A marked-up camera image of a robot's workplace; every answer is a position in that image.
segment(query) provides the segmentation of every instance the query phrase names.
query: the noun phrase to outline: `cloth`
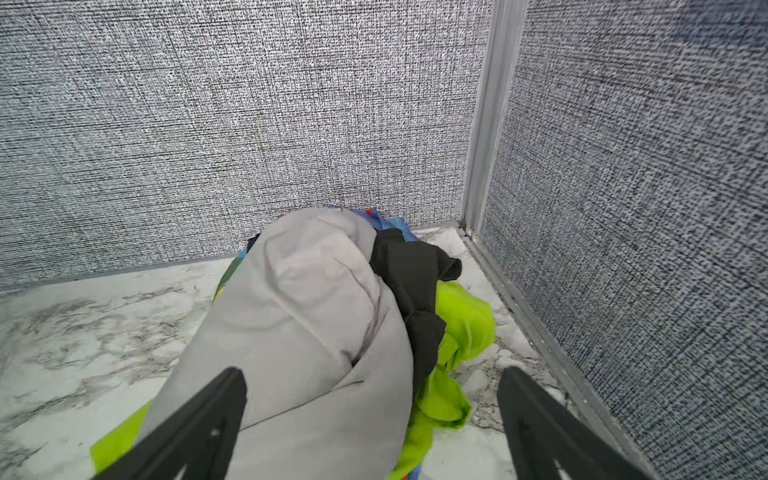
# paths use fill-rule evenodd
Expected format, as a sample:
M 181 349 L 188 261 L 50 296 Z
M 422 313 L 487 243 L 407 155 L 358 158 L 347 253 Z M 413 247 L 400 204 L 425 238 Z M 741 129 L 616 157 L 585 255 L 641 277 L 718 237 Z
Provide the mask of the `cloth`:
M 151 400 L 145 403 L 120 425 L 114 427 L 107 435 L 91 445 L 91 460 L 94 463 L 96 473 L 100 473 L 115 463 L 131 449 L 139 436 L 141 425 L 144 423 L 144 418 L 146 418 L 151 404 Z
M 414 391 L 437 363 L 445 322 L 435 313 L 438 280 L 456 280 L 462 261 L 422 241 L 405 242 L 397 229 L 376 232 L 371 267 L 397 299 L 413 351 Z
M 408 421 L 406 441 L 388 480 L 400 480 L 419 467 L 432 447 L 435 428 L 460 429 L 472 407 L 449 372 L 493 343 L 496 322 L 491 306 L 456 282 L 437 284 L 435 311 L 445 321 L 438 362 L 419 389 Z
M 395 297 L 369 265 L 376 232 L 310 208 L 267 226 L 152 402 L 146 435 L 228 366 L 248 399 L 227 477 L 383 478 L 412 405 Z
M 371 224 L 371 227 L 377 230 L 387 230 L 389 228 L 396 228 L 397 230 L 400 230 L 402 232 L 402 237 L 406 240 L 406 242 L 419 241 L 419 239 L 416 238 L 416 235 L 414 235 L 411 232 L 411 229 L 408 228 L 408 224 L 406 223 L 406 221 L 400 217 L 386 218 L 382 214 L 377 212 L 375 208 L 369 208 L 368 210 L 351 210 L 351 211 L 368 220 L 368 223 Z

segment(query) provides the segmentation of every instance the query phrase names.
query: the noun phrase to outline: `white marble tile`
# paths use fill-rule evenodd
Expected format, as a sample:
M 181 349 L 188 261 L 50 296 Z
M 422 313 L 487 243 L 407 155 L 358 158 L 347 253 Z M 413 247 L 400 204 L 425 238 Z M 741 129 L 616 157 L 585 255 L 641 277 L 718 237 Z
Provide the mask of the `white marble tile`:
M 89 448 L 157 395 L 230 260 L 3 296 L 3 479 L 83 480 Z
M 415 233 L 462 259 L 458 282 L 491 304 L 498 324 L 496 343 L 455 372 L 473 404 L 472 424 L 435 435 L 424 479 L 514 478 L 495 399 L 501 370 L 520 366 L 555 398 L 564 393 L 457 230 Z M 2 480 L 90 477 L 90 446 L 157 394 L 229 262 L 103 276 L 0 297 Z

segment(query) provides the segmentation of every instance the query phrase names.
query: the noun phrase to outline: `colorful fabric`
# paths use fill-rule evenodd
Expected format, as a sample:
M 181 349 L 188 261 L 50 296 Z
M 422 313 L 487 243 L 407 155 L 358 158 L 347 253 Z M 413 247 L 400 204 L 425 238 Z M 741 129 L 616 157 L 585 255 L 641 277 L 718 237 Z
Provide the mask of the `colorful fabric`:
M 371 224 L 371 227 L 377 230 L 396 228 L 402 232 L 402 237 L 406 240 L 406 242 L 416 242 L 419 240 L 416 238 L 416 235 L 411 233 L 411 229 L 408 228 L 406 221 L 400 217 L 386 218 L 377 212 L 376 208 L 369 208 L 368 210 L 351 210 L 352 212 L 368 220 L 368 223 Z
M 432 447 L 434 428 L 464 426 L 472 407 L 449 372 L 487 349 L 496 336 L 491 306 L 456 282 L 438 282 L 435 312 L 445 321 L 437 366 L 416 395 L 406 440 L 388 480 L 400 480 L 421 465 Z

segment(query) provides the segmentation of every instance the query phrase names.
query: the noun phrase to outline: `black fabric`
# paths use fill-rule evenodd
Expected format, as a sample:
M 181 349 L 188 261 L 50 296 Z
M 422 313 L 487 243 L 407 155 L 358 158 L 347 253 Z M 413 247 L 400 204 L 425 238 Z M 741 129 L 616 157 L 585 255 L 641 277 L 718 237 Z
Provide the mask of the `black fabric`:
M 257 233 L 254 238 L 249 238 L 248 239 L 248 246 L 245 247 L 246 253 L 250 252 L 250 248 L 253 246 L 254 243 L 256 243 L 256 240 L 259 240 L 259 235 L 261 235 L 261 233 Z
M 413 351 L 414 394 L 437 363 L 445 322 L 435 313 L 437 281 L 456 280 L 462 261 L 429 243 L 406 242 L 396 228 L 379 230 L 371 267 L 392 290 Z

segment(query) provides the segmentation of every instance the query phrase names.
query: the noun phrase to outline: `fabric fold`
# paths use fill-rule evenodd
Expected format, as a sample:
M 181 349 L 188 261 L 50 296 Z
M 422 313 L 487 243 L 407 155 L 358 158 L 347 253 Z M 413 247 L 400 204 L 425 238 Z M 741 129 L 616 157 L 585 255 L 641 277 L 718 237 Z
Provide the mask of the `fabric fold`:
M 435 368 L 445 333 L 445 322 L 435 313 L 437 282 L 456 280 L 462 261 L 435 245 L 406 242 L 400 230 L 388 229 L 376 232 L 371 267 L 392 290 L 406 322 L 416 389 Z
M 376 232 L 345 210 L 267 226 L 154 399 L 159 425 L 228 366 L 248 386 L 228 478 L 382 478 L 402 447 L 412 354 L 369 261 Z

